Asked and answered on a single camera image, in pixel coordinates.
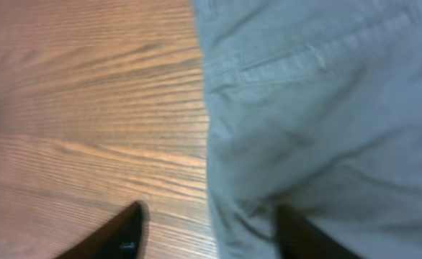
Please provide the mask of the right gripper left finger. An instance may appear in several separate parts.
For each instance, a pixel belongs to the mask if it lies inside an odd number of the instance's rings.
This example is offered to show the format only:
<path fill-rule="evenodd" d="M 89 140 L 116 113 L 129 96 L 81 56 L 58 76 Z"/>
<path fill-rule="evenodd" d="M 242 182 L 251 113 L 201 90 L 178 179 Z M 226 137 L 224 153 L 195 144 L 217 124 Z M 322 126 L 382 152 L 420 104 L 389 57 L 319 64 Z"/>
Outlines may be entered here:
<path fill-rule="evenodd" d="M 134 201 L 56 259 L 143 259 L 146 239 L 147 205 Z"/>

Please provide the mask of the grey shorts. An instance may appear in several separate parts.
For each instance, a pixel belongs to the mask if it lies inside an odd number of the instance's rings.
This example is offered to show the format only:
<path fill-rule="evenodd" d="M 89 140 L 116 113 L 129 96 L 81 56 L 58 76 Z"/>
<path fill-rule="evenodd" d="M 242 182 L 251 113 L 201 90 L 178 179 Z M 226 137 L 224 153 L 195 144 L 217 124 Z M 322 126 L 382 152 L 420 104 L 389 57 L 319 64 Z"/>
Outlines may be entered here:
<path fill-rule="evenodd" d="M 221 258 L 276 210 L 360 258 L 422 258 L 422 1 L 194 1 Z"/>

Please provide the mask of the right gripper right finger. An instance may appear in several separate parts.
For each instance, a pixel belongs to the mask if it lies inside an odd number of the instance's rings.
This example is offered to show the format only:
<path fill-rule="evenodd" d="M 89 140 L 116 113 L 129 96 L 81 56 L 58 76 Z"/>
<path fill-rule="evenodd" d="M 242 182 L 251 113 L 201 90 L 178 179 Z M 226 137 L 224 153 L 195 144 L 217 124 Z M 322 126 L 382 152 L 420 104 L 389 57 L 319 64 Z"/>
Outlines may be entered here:
<path fill-rule="evenodd" d="M 279 206 L 276 239 L 282 259 L 360 259 L 288 206 Z"/>

